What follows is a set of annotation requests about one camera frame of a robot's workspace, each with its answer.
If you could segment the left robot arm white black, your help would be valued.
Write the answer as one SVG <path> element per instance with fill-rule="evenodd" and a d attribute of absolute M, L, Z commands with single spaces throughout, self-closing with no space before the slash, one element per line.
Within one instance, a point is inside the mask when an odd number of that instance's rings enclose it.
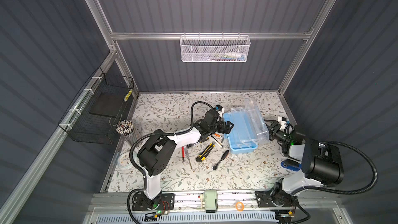
<path fill-rule="evenodd" d="M 191 117 L 190 127 L 183 131 L 166 133 L 158 129 L 142 137 L 142 140 L 147 141 L 137 153 L 138 162 L 135 162 L 133 155 L 130 155 L 130 160 L 143 175 L 143 191 L 148 200 L 154 200 L 161 195 L 161 173 L 175 150 L 204 142 L 215 133 L 229 134 L 232 131 L 234 124 L 223 121 L 222 115 L 222 111 L 211 109 L 202 120 L 194 122 Z"/>

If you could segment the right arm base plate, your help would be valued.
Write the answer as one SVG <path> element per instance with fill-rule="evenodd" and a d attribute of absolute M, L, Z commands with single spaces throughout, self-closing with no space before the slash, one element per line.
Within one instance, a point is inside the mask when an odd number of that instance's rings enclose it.
<path fill-rule="evenodd" d="M 296 207 L 291 195 L 281 191 L 255 191 L 258 207 Z"/>

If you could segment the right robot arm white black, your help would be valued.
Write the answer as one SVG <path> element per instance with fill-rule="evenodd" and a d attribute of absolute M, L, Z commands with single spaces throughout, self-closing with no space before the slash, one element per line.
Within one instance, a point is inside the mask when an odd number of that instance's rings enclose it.
<path fill-rule="evenodd" d="M 283 164 L 296 170 L 275 183 L 270 193 L 272 200 L 288 200 L 306 186 L 325 187 L 342 182 L 344 169 L 338 147 L 308 138 L 298 125 L 287 124 L 283 129 L 278 121 L 272 121 L 266 126 L 269 139 L 276 140 L 287 157 Z"/>

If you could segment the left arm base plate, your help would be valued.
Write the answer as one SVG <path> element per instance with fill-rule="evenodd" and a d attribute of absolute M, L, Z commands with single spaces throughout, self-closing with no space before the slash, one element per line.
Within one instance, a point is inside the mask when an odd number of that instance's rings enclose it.
<path fill-rule="evenodd" d="M 150 200 L 143 192 L 131 196 L 131 208 L 133 211 L 170 211 L 174 209 L 175 194 L 160 193 Z"/>

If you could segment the blue plastic tool box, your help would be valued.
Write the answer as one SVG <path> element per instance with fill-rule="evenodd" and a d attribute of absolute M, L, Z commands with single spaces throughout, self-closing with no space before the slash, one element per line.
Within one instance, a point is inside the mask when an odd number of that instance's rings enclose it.
<path fill-rule="evenodd" d="M 223 118 L 234 125 L 224 135 L 232 154 L 250 153 L 270 142 L 268 127 L 253 98 L 246 99 L 244 106 L 231 108 Z"/>

